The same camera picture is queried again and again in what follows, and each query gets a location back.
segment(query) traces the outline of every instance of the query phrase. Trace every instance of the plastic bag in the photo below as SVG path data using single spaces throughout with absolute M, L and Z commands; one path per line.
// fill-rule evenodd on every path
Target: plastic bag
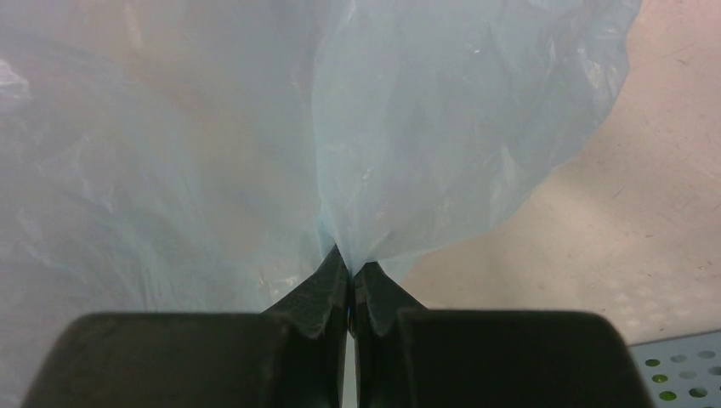
M 637 0 L 6 0 L 0 406 L 79 315 L 268 307 L 509 217 L 608 114 Z

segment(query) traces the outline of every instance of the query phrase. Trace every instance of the beige floor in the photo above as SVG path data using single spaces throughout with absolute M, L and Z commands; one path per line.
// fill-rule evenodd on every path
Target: beige floor
M 432 307 L 584 309 L 630 343 L 721 329 L 721 2 L 645 0 L 587 148 L 404 281 Z

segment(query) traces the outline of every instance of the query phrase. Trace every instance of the gray metal surface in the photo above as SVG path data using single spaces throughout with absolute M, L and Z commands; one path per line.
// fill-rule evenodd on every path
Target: gray metal surface
M 631 347 L 659 408 L 721 408 L 721 331 Z

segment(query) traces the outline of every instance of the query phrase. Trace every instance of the light blue plastic bag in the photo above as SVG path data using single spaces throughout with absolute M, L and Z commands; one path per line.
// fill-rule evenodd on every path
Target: light blue plastic bag
M 604 120 L 638 0 L 6 0 L 0 407 L 106 310 L 261 310 L 490 230 Z

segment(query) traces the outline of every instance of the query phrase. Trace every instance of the black plastic part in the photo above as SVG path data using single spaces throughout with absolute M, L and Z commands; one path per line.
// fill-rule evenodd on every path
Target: black plastic part
M 55 344 L 26 408 L 341 405 L 348 270 L 338 251 L 263 314 L 97 314 Z
M 350 307 L 359 408 L 411 406 L 409 366 L 398 313 L 426 308 L 393 282 L 378 263 L 367 263 L 355 276 Z
M 334 249 L 262 314 L 97 314 L 71 325 L 26 408 L 341 405 L 348 318 L 360 408 L 651 408 L 603 318 L 427 310 Z
M 594 314 L 426 310 L 377 263 L 352 308 L 360 408 L 653 406 Z

